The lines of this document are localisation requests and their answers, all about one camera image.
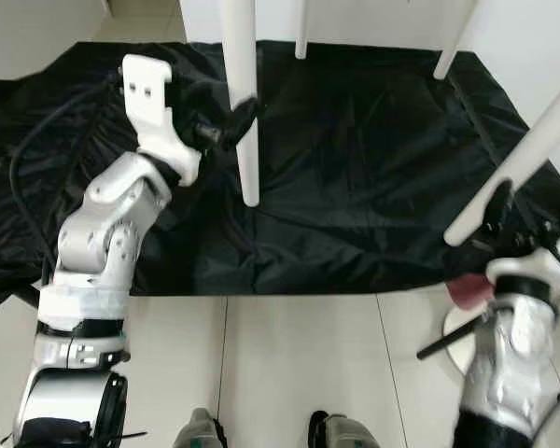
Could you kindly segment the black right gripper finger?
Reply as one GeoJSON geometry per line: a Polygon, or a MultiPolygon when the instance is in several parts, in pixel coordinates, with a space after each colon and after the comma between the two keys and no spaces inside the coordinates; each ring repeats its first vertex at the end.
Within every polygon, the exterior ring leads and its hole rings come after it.
{"type": "Polygon", "coordinates": [[[481,236],[495,236],[501,234],[505,228],[505,221],[513,202],[513,182],[502,180],[492,191],[492,196],[483,209],[480,225],[481,236]]]}

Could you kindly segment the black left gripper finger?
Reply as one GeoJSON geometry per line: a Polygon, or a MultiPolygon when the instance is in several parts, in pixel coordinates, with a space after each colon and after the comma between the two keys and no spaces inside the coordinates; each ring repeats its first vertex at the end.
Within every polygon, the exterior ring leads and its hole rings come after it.
{"type": "Polygon", "coordinates": [[[235,105],[224,117],[217,134],[217,145],[220,147],[234,147],[245,138],[246,133],[253,128],[258,118],[259,98],[250,95],[235,105]]]}

